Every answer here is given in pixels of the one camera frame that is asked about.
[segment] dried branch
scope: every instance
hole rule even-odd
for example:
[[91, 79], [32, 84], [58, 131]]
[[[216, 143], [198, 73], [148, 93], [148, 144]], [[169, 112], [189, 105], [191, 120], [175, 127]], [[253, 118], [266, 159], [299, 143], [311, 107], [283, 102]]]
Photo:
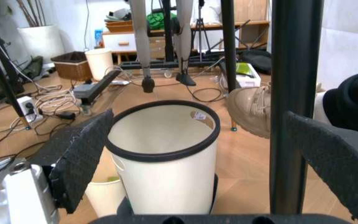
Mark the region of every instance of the dried branch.
[[31, 0], [27, 0], [27, 2], [28, 2], [28, 6], [30, 7], [31, 13], [32, 13], [33, 16], [34, 16], [35, 23], [36, 23], [36, 25], [39, 27], [40, 24], [39, 24], [39, 22], [38, 22], [37, 15], [35, 14], [33, 4], [31, 3]]
[[43, 25], [46, 26], [45, 14], [43, 13], [43, 8], [42, 8], [41, 0], [38, 0], [38, 1], [39, 1], [40, 8], [41, 8], [41, 12], [42, 12]]
[[38, 1], [37, 0], [34, 0], [34, 1], [35, 1], [35, 7], [37, 8], [38, 19], [39, 19], [40, 25], [42, 26], [42, 19], [41, 19], [40, 9], [38, 7]]
[[28, 13], [25, 5], [23, 4], [23, 1], [22, 0], [16, 0], [16, 1], [19, 4], [19, 7], [21, 8], [21, 10], [23, 11], [24, 16], [26, 17], [29, 26], [30, 27], [36, 27], [36, 24], [33, 21], [33, 19], [31, 18], [30, 13]]

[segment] white bucket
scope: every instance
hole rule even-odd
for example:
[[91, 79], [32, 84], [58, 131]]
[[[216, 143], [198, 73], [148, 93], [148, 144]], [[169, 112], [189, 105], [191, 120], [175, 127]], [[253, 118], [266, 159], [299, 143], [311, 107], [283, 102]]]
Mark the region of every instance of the white bucket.
[[85, 52], [90, 71], [95, 80], [100, 81], [109, 71], [113, 70], [111, 51], [99, 48]]
[[107, 148], [135, 214], [208, 214], [218, 115], [188, 101], [157, 101], [116, 116]]
[[111, 152], [105, 148], [93, 178], [85, 190], [97, 217], [115, 215], [125, 197], [121, 180], [108, 181], [110, 177], [118, 177], [118, 174], [111, 159]]
[[42, 56], [44, 63], [51, 63], [51, 57], [64, 54], [59, 28], [56, 25], [17, 28], [17, 30], [32, 57]]

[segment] tan sneaker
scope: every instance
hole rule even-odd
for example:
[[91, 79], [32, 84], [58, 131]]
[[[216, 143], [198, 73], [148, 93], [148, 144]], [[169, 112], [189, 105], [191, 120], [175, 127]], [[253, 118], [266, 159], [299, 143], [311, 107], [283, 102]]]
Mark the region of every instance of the tan sneaker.
[[227, 110], [244, 130], [260, 137], [270, 137], [270, 83], [258, 88], [233, 90]]

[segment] white drawer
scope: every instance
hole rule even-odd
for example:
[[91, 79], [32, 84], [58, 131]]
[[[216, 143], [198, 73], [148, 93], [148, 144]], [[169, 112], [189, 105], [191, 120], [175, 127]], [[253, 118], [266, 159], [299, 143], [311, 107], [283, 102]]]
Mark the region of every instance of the white drawer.
[[108, 34], [103, 35], [104, 47], [112, 52], [136, 51], [134, 34]]

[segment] bucket black rim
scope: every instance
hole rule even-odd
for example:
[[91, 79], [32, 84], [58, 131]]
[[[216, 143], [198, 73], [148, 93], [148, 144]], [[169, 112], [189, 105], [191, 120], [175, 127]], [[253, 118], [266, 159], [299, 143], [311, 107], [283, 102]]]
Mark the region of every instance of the bucket black rim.
[[151, 102], [147, 104], [138, 105], [135, 107], [132, 107], [119, 115], [117, 115], [113, 119], [113, 126], [115, 123], [117, 123], [122, 118], [126, 117], [127, 115], [149, 108], [149, 107], [155, 107], [155, 106], [162, 106], [162, 105], [185, 105], [194, 107], [197, 109], [200, 109], [206, 113], [209, 114], [209, 116], [212, 117], [212, 119], [215, 122], [215, 127], [212, 130], [212, 133], [206, 137], [203, 141], [197, 143], [196, 145], [190, 146], [188, 148], [174, 151], [174, 152], [168, 152], [168, 153], [159, 153], [159, 154], [145, 154], [145, 153], [135, 153], [131, 151], [124, 150], [116, 145], [114, 145], [109, 139], [106, 141], [106, 147], [115, 155], [132, 160], [132, 161], [139, 161], [139, 162], [165, 162], [165, 161], [173, 161], [182, 159], [191, 155], [194, 155], [198, 152], [201, 152], [202, 150], [206, 149], [208, 146], [210, 146], [212, 143], [215, 142], [215, 140], [218, 138], [219, 132], [220, 132], [220, 120], [218, 115], [215, 111], [213, 111], [211, 108], [198, 104], [191, 101], [184, 101], [184, 100], [163, 100], [163, 101], [156, 101]]

